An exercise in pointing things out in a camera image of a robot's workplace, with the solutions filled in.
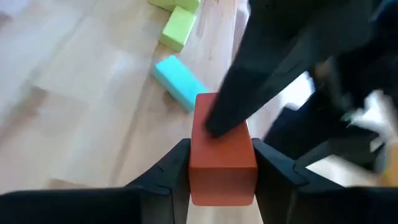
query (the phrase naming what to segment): blue block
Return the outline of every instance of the blue block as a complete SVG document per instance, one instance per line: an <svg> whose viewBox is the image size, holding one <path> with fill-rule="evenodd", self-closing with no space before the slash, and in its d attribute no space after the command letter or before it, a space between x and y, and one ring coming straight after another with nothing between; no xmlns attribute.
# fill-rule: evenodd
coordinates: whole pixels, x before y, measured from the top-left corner
<svg viewBox="0 0 398 224"><path fill-rule="evenodd" d="M152 75L188 113L195 109L197 94L208 92L174 55L156 64Z"/></svg>

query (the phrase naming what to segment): green block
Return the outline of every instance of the green block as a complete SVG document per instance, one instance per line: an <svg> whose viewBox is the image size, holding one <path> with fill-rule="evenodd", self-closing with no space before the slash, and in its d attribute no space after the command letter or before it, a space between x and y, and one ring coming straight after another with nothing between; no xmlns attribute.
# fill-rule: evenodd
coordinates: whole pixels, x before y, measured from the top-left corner
<svg viewBox="0 0 398 224"><path fill-rule="evenodd" d="M199 7L200 0L174 0L174 4L194 14Z"/></svg>
<svg viewBox="0 0 398 224"><path fill-rule="evenodd" d="M149 3L155 6L159 6L170 12L173 11L175 7L174 0L149 0Z"/></svg>
<svg viewBox="0 0 398 224"><path fill-rule="evenodd" d="M188 40L196 16L176 6L160 35L160 43L180 52Z"/></svg>

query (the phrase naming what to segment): toy block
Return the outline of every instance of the toy block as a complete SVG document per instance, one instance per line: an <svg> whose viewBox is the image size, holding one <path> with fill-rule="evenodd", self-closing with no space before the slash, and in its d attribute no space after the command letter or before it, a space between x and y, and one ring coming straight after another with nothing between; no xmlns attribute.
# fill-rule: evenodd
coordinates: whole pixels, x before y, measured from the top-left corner
<svg viewBox="0 0 398 224"><path fill-rule="evenodd" d="M195 19L191 12L176 6L160 35L160 43L180 52L188 40Z"/></svg>
<svg viewBox="0 0 398 224"><path fill-rule="evenodd" d="M159 7L166 9L170 12L172 12L175 7L173 0L149 0L149 3L151 3L155 6L159 6Z"/></svg>
<svg viewBox="0 0 398 224"><path fill-rule="evenodd" d="M152 75L188 113L195 109L197 94L207 93L207 89L174 55L156 64Z"/></svg>
<svg viewBox="0 0 398 224"><path fill-rule="evenodd" d="M189 181L194 205L243 206L254 199L257 162L246 122L220 138L205 128L216 93L199 94L193 117Z"/></svg>
<svg viewBox="0 0 398 224"><path fill-rule="evenodd" d="M174 4L194 14L199 7L200 0L174 0Z"/></svg>

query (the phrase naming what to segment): red block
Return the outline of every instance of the red block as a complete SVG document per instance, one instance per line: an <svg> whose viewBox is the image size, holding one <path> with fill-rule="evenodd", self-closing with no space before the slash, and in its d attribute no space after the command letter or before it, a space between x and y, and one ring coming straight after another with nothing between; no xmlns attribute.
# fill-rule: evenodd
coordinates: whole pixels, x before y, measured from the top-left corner
<svg viewBox="0 0 398 224"><path fill-rule="evenodd" d="M199 94L195 103L189 181L192 202L202 206L250 205L257 162L248 126L243 122L220 138L208 135L205 121L216 93Z"/></svg>

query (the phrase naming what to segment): wooden floor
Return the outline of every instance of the wooden floor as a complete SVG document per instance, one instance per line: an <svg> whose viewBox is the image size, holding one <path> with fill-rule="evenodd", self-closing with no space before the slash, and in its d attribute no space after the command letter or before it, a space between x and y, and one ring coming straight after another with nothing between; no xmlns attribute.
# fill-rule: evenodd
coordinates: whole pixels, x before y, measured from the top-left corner
<svg viewBox="0 0 398 224"><path fill-rule="evenodd" d="M169 15L145 0L0 0L0 193L123 186L190 137L192 114L150 75L174 54L158 43ZM210 91L246 19L244 1L202 0L177 57ZM251 136L310 93L302 75L249 119ZM188 223L261 219L255 203L191 206Z"/></svg>

